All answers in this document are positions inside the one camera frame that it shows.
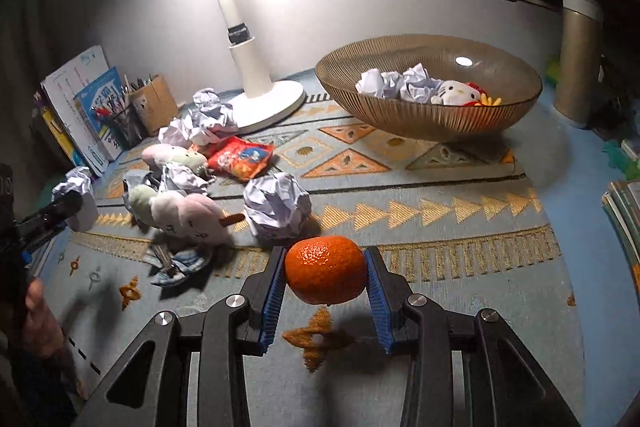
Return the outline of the person hand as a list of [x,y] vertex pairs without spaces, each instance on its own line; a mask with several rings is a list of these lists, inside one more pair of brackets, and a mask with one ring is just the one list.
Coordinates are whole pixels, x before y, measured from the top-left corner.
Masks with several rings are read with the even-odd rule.
[[24,325],[24,346],[33,355],[51,358],[64,347],[64,334],[44,299],[43,283],[33,279],[25,298],[27,315]]

